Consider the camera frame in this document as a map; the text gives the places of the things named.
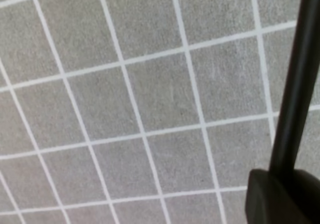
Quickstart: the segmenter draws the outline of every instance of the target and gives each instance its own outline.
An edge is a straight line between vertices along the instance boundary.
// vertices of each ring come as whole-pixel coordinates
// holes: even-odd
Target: black pole
[[[291,179],[320,62],[320,0],[301,0],[269,171]]]

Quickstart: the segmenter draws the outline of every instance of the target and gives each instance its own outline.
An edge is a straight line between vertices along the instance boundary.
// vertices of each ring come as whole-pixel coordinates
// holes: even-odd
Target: black metal rod
[[[320,0],[301,0],[269,171],[290,180],[320,62]]]

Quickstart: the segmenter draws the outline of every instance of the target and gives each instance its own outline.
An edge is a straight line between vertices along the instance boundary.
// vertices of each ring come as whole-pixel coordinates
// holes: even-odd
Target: black plastic base
[[[269,172],[252,170],[246,194],[248,224],[313,224]]]

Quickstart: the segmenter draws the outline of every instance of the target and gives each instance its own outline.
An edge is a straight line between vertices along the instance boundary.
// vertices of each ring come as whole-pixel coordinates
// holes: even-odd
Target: tile floor
[[[0,0],[1,224],[245,224],[299,0]],[[320,81],[297,167],[320,177]]]

